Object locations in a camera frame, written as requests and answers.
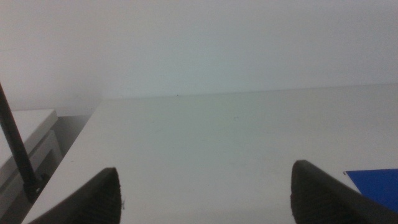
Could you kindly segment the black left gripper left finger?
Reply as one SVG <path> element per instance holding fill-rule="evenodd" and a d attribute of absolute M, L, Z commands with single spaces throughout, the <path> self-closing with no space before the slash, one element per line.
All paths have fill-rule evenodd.
<path fill-rule="evenodd" d="M 121 186 L 116 168 L 97 173 L 33 224 L 119 224 Z"/>

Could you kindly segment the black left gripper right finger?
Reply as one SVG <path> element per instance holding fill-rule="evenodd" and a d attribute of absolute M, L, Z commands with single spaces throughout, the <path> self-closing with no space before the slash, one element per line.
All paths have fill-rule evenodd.
<path fill-rule="evenodd" d="M 397 213 L 306 160 L 293 164 L 290 207 L 296 223 L 397 224 Z"/>

